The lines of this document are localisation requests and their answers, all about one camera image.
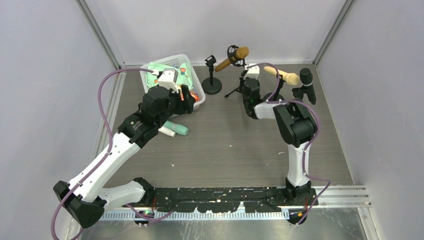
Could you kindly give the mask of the black microphone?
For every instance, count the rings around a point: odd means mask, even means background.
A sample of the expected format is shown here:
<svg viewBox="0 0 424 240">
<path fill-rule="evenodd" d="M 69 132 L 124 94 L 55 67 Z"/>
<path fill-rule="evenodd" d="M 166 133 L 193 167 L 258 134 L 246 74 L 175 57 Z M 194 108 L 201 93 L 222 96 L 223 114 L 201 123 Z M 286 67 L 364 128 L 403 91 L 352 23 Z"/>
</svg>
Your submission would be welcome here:
<svg viewBox="0 0 424 240">
<path fill-rule="evenodd" d="M 313 85 L 313 74 L 311 70 L 309 68 L 302 68 L 299 72 L 299 77 L 302 83 L 302 87 L 299 90 L 299 98 L 303 99 L 304 95 L 306 95 L 308 101 L 312 105 L 315 105 L 317 103 L 317 97 Z"/>
</svg>

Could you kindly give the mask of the brown microphone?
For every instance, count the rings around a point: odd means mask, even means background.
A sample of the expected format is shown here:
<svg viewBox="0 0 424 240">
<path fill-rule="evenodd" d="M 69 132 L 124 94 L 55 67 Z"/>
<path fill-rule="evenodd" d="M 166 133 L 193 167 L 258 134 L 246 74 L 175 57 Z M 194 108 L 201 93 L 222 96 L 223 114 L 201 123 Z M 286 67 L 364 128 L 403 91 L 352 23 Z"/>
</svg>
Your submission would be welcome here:
<svg viewBox="0 0 424 240">
<path fill-rule="evenodd" d="M 215 72 L 220 72 L 230 65 L 243 67 L 245 65 L 245 59 L 249 53 L 250 50 L 247 46 L 239 47 L 237 45 L 230 45 L 226 51 L 227 58 L 216 66 Z"/>
</svg>

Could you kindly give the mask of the white microphone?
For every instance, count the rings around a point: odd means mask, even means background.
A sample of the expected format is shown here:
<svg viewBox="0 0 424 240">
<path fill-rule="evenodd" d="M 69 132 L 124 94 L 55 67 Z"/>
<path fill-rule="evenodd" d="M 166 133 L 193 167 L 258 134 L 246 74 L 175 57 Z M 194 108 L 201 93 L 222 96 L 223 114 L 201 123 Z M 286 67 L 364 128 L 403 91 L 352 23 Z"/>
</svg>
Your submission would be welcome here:
<svg viewBox="0 0 424 240">
<path fill-rule="evenodd" d="M 171 129 L 165 127 L 165 126 L 160 127 L 158 129 L 158 131 L 160 133 L 166 135 L 166 136 L 169 136 L 169 137 L 175 137 L 175 135 L 176 135 L 176 132 L 174 132 L 173 130 L 171 130 Z"/>
</svg>

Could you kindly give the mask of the green cartoon print cloth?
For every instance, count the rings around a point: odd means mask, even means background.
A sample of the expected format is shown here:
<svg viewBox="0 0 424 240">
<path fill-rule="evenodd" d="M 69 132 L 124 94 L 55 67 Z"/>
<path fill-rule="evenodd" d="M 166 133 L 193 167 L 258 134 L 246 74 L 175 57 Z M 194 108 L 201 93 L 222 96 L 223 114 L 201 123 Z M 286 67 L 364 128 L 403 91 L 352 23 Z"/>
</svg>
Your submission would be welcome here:
<svg viewBox="0 0 424 240">
<path fill-rule="evenodd" d="M 177 85 L 187 85 L 190 91 L 194 90 L 194 84 L 191 77 L 191 68 L 186 64 L 182 63 L 180 66 L 169 66 L 157 62 L 150 62 L 147 66 L 149 70 L 162 72 L 166 68 L 174 69 L 177 71 Z M 153 75 L 152 73 L 147 72 L 145 75 L 145 83 L 147 88 L 154 87 L 158 84 L 158 76 Z"/>
</svg>

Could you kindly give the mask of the orange patterned cloth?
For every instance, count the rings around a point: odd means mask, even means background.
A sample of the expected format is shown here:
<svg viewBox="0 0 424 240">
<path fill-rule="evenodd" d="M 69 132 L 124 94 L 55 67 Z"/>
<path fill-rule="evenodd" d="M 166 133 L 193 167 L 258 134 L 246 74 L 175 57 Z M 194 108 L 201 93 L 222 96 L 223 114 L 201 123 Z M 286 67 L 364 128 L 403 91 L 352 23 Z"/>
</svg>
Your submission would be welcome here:
<svg viewBox="0 0 424 240">
<path fill-rule="evenodd" d="M 198 102 L 199 101 L 200 98 L 199 98 L 198 93 L 195 91 L 195 89 L 190 90 L 189 93 L 194 98 L 195 102 Z"/>
</svg>

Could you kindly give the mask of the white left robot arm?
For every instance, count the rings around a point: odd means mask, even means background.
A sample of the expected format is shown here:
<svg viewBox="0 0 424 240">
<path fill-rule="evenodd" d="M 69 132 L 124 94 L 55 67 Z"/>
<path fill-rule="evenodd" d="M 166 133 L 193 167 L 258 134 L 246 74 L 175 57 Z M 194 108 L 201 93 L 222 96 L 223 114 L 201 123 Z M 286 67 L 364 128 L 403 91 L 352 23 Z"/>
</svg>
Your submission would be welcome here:
<svg viewBox="0 0 424 240">
<path fill-rule="evenodd" d="M 118 187 L 104 186 L 123 163 L 158 135 L 171 116 L 192 113 L 195 102 L 185 84 L 176 91 L 159 85 L 150 88 L 138 110 L 124 119 L 107 147 L 79 175 L 54 185 L 61 206 L 87 229 L 109 210 L 132 203 L 151 205 L 155 189 L 142 177 Z"/>
</svg>

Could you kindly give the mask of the mint green microphone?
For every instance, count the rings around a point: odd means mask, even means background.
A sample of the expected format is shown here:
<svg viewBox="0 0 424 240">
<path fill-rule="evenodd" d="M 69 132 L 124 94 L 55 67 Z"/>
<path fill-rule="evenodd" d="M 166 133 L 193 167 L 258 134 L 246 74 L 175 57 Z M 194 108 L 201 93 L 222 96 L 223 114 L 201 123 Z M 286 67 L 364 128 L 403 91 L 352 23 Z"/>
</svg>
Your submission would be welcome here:
<svg viewBox="0 0 424 240">
<path fill-rule="evenodd" d="M 186 136 L 189 133 L 189 129 L 186 126 L 171 121 L 167 121 L 163 126 L 182 136 Z"/>
</svg>

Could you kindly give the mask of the black round-base stand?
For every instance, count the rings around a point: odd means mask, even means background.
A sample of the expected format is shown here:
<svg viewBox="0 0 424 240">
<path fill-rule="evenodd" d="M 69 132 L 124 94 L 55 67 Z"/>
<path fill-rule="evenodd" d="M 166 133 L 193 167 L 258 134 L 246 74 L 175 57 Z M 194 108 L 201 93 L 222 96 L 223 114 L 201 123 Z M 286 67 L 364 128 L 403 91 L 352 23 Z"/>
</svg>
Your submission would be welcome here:
<svg viewBox="0 0 424 240">
<path fill-rule="evenodd" d="M 310 87 L 309 86 L 301 86 L 301 87 L 295 87 L 292 89 L 292 95 L 294 98 L 299 98 L 299 99 L 303 99 L 304 95 L 307 96 L 307 99 L 309 100 L 309 102 L 311 103 L 310 100 Z"/>
<path fill-rule="evenodd" d="M 285 100 L 284 97 L 280 94 L 280 91 L 283 88 L 283 85 L 284 85 L 283 76 L 279 75 L 278 85 L 276 89 L 273 92 L 269 92 L 265 94 L 262 99 L 264 101 L 269 101 L 269 102 L 278 102 L 280 100 L 284 101 Z"/>
<path fill-rule="evenodd" d="M 214 64 L 217 62 L 213 55 L 205 59 L 205 65 L 208 67 L 209 77 L 201 83 L 202 89 L 205 94 L 215 95 L 222 90 L 222 82 L 214 77 Z"/>
</svg>

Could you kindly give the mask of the beige microphone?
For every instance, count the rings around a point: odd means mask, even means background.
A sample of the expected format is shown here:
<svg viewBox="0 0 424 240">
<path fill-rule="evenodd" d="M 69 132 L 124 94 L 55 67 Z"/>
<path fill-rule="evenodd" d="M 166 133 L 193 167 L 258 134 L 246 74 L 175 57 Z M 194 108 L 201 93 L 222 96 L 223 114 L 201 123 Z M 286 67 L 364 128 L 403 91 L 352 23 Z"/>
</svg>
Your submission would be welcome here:
<svg viewBox="0 0 424 240">
<path fill-rule="evenodd" d="M 296 86 L 301 82 L 300 77 L 293 72 L 285 72 L 271 66 L 264 66 L 263 70 L 272 75 L 279 75 L 284 82 L 291 86 Z"/>
</svg>

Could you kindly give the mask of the white plastic basket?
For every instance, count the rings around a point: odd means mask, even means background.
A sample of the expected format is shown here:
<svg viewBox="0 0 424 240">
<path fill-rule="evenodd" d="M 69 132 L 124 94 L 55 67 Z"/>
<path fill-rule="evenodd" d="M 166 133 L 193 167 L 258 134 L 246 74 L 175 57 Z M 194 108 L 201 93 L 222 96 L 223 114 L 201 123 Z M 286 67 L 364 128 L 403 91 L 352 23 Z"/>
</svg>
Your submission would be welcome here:
<svg viewBox="0 0 424 240">
<path fill-rule="evenodd" d="M 196 111 L 200 107 L 200 105 L 206 100 L 206 94 L 202 88 L 201 82 L 194 70 L 194 66 L 192 65 L 187 55 L 185 54 L 171 55 L 171 56 L 154 60 L 151 62 L 164 64 L 164 65 L 168 65 L 172 67 L 179 67 L 181 64 L 186 63 L 191 68 L 191 78 L 193 81 L 194 89 L 199 95 L 199 101 L 194 103 L 194 111 Z M 148 69 L 149 63 L 150 62 L 143 64 L 141 68 Z"/>
</svg>

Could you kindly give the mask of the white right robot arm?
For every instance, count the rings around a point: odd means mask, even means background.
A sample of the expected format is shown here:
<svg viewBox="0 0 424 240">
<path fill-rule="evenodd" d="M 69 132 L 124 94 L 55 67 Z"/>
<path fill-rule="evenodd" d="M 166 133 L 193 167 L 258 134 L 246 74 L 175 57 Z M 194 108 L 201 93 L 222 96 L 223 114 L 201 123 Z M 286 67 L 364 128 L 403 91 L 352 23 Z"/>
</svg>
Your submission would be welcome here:
<svg viewBox="0 0 424 240">
<path fill-rule="evenodd" d="M 309 177 L 310 145 L 317 132 L 317 123 L 301 101 L 275 103 L 264 101 L 257 79 L 247 78 L 242 85 L 246 114 L 255 120 L 276 120 L 278 130 L 288 147 L 289 170 L 284 194 L 288 200 L 304 197 L 311 192 Z"/>
</svg>

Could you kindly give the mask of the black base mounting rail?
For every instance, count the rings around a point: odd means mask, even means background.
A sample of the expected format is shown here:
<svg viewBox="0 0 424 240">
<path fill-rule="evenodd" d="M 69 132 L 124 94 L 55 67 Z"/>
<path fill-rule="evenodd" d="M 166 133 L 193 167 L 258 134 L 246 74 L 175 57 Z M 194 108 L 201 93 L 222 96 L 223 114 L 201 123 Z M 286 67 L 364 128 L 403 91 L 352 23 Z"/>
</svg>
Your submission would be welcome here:
<svg viewBox="0 0 424 240">
<path fill-rule="evenodd" d="M 153 208 L 160 212 L 234 213 L 244 208 L 246 213 L 276 213 L 282 207 L 298 206 L 304 210 L 317 196 L 314 188 L 295 195 L 276 186 L 265 187 L 157 187 L 132 207 Z"/>
</svg>

